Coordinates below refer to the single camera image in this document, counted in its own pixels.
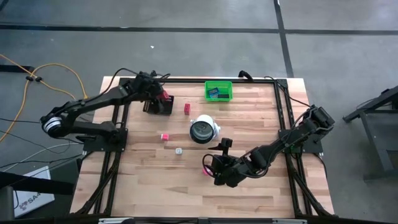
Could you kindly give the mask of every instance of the red cube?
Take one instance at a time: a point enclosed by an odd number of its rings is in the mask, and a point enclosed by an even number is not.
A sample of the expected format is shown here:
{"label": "red cube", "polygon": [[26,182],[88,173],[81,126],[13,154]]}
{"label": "red cube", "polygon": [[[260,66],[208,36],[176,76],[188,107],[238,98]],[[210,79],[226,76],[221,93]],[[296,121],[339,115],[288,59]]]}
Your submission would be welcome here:
{"label": "red cube", "polygon": [[190,109],[191,109],[191,105],[189,103],[186,103],[185,106],[184,106],[185,115],[189,115]]}

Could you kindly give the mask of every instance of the green plastic bin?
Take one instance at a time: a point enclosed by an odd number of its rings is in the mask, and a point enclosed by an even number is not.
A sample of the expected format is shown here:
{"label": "green plastic bin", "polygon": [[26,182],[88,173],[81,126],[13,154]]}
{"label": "green plastic bin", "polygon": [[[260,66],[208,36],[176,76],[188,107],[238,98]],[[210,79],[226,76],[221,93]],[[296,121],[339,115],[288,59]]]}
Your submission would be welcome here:
{"label": "green plastic bin", "polygon": [[[228,94],[229,98],[210,98],[208,90],[218,88],[220,94]],[[232,100],[232,82],[215,82],[206,81],[205,82],[205,98],[207,101],[224,101],[228,102]]]}

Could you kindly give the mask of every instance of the concrete floor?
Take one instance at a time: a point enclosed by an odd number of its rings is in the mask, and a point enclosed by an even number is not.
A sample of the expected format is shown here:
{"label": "concrete floor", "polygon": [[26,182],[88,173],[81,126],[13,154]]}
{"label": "concrete floor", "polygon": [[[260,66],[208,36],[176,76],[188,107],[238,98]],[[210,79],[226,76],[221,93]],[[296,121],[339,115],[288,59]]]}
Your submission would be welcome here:
{"label": "concrete floor", "polygon": [[[286,29],[398,30],[396,1],[280,0],[280,7]],[[10,1],[0,12],[0,22],[278,28],[273,0]],[[305,79],[310,101],[323,106],[336,120],[335,129],[323,140],[336,214],[398,222],[398,181],[363,182],[364,174],[380,168],[377,155],[359,120],[351,124],[341,120],[360,102],[397,85],[397,36],[287,35],[287,43],[294,77]],[[58,62],[70,66],[81,75],[89,95],[99,92],[104,75],[120,67],[176,76],[235,77],[240,70],[256,77],[287,76],[279,34],[2,30],[0,49],[24,65]],[[24,76],[0,73],[2,118],[12,119],[17,113]],[[45,68],[40,76],[76,97],[82,96],[77,80],[64,69]],[[32,83],[20,119],[38,120],[67,100],[66,95]],[[5,131],[8,125],[0,121],[0,130]],[[12,133],[44,146],[64,143],[48,138],[38,124],[18,123]],[[0,144],[0,166],[39,150],[39,146],[8,136]],[[72,146],[62,155],[44,152],[34,159],[59,159],[80,151],[80,146]],[[23,174],[40,166],[21,164],[10,172]]]}

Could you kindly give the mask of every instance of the wooden table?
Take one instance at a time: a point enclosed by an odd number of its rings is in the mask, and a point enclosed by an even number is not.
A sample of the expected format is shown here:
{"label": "wooden table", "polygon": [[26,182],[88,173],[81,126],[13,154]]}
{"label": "wooden table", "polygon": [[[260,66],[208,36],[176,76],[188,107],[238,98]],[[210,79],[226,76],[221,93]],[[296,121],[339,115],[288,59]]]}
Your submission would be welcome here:
{"label": "wooden table", "polygon": [[[101,91],[110,82],[104,77]],[[113,86],[119,83],[119,77]],[[288,79],[292,98],[308,103],[303,79]],[[229,103],[208,103],[202,83],[166,83],[164,88],[174,95],[171,116],[142,112],[143,103],[133,102],[129,109],[129,137],[122,154],[112,216],[135,217],[294,217],[292,198],[284,155],[279,154],[268,174],[260,179],[245,179],[236,188],[213,185],[213,179],[202,173],[201,159],[222,137],[233,139],[230,154],[242,156],[246,151],[277,139],[279,119],[274,87],[268,84],[235,84]],[[191,104],[185,116],[183,107]],[[292,101],[297,118],[306,107]],[[97,110],[94,122],[110,121],[113,106]],[[208,114],[221,126],[220,137],[201,145],[190,139],[190,120]],[[162,133],[169,141],[161,141]],[[175,148],[183,149],[182,155]],[[103,152],[94,152],[81,167],[71,212],[77,211],[97,187]],[[303,155],[308,187],[331,213],[333,207],[325,172],[319,158]],[[300,208],[304,211],[301,190]],[[106,204],[107,189],[103,197]]]}

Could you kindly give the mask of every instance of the small red block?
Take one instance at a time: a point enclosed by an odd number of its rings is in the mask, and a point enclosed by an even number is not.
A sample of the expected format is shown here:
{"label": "small red block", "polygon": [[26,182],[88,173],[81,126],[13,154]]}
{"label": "small red block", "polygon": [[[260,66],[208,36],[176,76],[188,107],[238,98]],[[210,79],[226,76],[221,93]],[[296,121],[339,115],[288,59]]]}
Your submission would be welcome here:
{"label": "small red block", "polygon": [[189,103],[186,103],[184,106],[184,113],[185,115],[189,115],[189,111],[191,110],[191,105]]}
{"label": "small red block", "polygon": [[169,135],[168,134],[161,134],[160,135],[161,140],[163,141],[168,141],[169,140]]}

